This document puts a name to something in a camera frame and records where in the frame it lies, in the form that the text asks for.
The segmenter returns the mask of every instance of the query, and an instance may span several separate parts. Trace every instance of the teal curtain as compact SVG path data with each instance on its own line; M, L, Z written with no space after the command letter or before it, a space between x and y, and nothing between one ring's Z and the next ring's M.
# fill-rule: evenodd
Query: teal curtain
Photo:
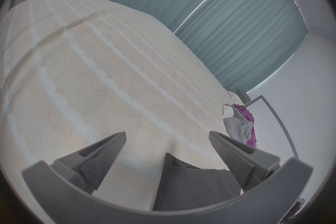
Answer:
M174 32L203 0L111 0ZM224 86L248 91L276 71L308 30L294 0L206 0L176 31Z

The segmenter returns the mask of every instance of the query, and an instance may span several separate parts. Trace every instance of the gray blanket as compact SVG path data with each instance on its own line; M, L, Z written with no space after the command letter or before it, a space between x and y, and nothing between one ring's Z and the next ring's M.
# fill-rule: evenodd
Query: gray blanket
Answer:
M233 105L232 108L233 117L223 119L226 131L233 139L246 143L251 138L253 122L248 121Z

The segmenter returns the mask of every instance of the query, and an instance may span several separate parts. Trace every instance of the beige bed sheet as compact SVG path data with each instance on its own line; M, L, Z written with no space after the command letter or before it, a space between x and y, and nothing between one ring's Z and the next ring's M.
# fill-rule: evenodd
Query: beige bed sheet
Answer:
M226 134L230 95L154 17L108 0L27 0L0 25L1 157L29 207L21 170L111 134L127 142L94 196L150 210L164 156L223 169L208 133Z

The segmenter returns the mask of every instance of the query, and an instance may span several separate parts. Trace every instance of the dark gray fabric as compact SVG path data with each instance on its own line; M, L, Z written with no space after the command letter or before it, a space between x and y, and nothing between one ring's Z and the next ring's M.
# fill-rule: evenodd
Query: dark gray fabric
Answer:
M240 195L230 171L200 169L167 153L154 211L178 211L212 205Z
M230 137L242 143L246 143L251 138L253 122L248 121L237 108L232 105L233 117L223 119L226 131Z

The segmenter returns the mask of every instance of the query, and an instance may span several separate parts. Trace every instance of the black cloth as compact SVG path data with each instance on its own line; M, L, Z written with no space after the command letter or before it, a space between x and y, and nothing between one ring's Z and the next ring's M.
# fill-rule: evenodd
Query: black cloth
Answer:
M153 211L178 211L216 204L240 195L230 171L200 169L167 153Z

